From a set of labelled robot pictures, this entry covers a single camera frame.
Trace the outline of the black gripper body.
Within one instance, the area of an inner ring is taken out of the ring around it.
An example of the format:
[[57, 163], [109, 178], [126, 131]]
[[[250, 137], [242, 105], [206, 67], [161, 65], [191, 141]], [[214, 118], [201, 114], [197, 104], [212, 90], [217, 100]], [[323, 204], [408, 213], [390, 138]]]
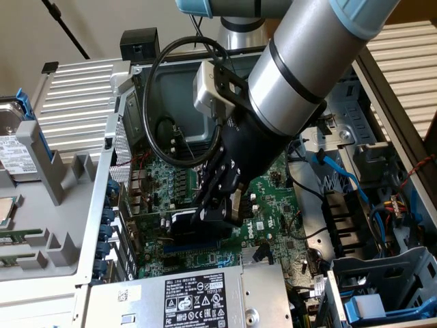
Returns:
[[272, 132], [251, 110], [236, 107], [221, 133], [227, 161], [240, 170], [240, 183], [247, 185], [265, 174], [291, 141]]

